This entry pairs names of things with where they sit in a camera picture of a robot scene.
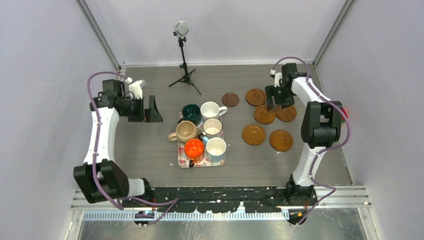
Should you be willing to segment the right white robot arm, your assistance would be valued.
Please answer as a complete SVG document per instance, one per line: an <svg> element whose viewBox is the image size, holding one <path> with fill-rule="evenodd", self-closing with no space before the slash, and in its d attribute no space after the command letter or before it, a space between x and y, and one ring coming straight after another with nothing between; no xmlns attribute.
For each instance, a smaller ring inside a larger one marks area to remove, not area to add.
<svg viewBox="0 0 424 240"><path fill-rule="evenodd" d="M326 151L340 139L343 108L339 101L326 97L314 84L310 75L299 72L296 63L287 63L277 72L270 70L274 83L265 87L267 109L275 105L291 107L297 96L305 106L301 124L304 143L299 163L286 183L284 201L291 205L306 203L313 197L314 179Z"/></svg>

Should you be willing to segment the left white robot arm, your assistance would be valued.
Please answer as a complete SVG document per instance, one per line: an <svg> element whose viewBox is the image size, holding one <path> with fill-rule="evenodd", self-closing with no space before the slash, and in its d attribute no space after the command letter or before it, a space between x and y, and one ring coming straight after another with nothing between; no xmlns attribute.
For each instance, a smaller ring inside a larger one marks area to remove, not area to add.
<svg viewBox="0 0 424 240"><path fill-rule="evenodd" d="M144 80L128 78L125 82L130 96L125 93L124 82L109 79L103 81L103 90L90 103L90 144L83 164L74 167L73 177L90 204L107 201L104 194L108 194L112 199L134 197L141 207L148 207L154 197L147 179L129 179L115 163L116 129L120 117L136 123L161 123L163 117L153 95L148 98L148 108L144 108Z"/></svg>

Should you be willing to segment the white mug blue base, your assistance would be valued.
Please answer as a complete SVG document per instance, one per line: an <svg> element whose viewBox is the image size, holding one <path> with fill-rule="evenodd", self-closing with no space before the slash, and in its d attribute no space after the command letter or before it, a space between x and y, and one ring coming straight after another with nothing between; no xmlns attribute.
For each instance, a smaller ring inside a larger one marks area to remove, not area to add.
<svg viewBox="0 0 424 240"><path fill-rule="evenodd" d="M216 118L218 119L228 111L226 106L219 106L213 101L205 102L200 107L200 114L202 121L207 119Z"/></svg>

